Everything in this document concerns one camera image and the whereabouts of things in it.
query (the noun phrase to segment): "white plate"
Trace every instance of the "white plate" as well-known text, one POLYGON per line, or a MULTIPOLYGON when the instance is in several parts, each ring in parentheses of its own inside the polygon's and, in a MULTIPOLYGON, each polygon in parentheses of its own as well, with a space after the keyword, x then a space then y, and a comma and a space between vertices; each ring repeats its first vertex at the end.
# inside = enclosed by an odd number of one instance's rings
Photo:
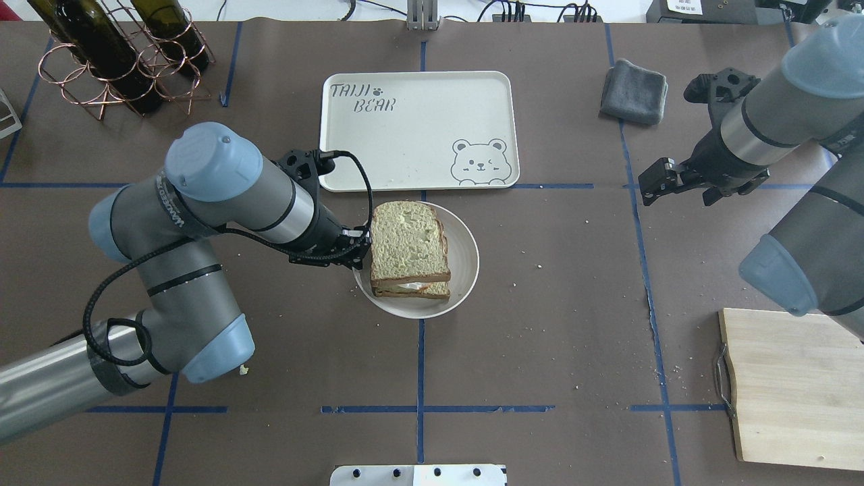
POLYGON ((424 202, 435 208, 447 237, 447 263, 450 267, 450 298, 375 297, 372 294, 372 252, 366 254, 363 270, 354 270, 354 279, 373 304, 394 316, 408 319, 429 319, 455 309, 471 293, 480 273, 480 251, 471 230, 455 214, 445 208, 424 202))
MULTIPOLYGON (((510 187, 519 178, 510 80, 497 71, 334 74, 321 149, 351 151, 375 190, 510 187)), ((350 163, 321 186, 365 190, 350 163)))

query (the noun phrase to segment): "gray cloth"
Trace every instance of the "gray cloth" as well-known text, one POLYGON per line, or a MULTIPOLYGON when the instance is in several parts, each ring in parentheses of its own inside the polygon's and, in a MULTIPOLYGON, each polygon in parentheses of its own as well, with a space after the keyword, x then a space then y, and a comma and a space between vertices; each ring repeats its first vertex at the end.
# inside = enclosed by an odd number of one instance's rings
POLYGON ((662 74, 618 59, 606 73, 600 111, 627 121, 656 125, 663 119, 668 89, 662 74))

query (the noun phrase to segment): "white rectangular tray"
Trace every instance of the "white rectangular tray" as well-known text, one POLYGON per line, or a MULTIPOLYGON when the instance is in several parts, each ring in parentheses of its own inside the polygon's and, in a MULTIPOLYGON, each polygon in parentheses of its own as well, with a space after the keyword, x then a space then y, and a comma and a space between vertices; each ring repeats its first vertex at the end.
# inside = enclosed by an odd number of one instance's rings
MULTIPOLYGON (((497 71, 334 74, 321 149, 351 151, 376 190, 510 187, 519 178, 510 80, 497 71)), ((342 161, 321 186, 365 190, 342 161)))

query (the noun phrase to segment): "white label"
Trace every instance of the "white label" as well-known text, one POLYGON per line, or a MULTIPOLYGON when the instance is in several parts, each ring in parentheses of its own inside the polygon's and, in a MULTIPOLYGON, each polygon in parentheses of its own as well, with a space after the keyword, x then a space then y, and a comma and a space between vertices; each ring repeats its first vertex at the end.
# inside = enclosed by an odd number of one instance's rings
POLYGON ((678 13, 692 16, 702 14, 702 0, 666 0, 666 5, 669 6, 669 10, 678 13))

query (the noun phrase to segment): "red object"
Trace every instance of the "red object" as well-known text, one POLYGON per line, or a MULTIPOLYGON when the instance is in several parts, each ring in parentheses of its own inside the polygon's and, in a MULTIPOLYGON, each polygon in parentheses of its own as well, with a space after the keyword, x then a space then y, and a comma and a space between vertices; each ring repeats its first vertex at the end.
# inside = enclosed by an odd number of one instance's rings
POLYGON ((21 20, 21 17, 12 11, 6 2, 0 1, 0 20, 21 20))

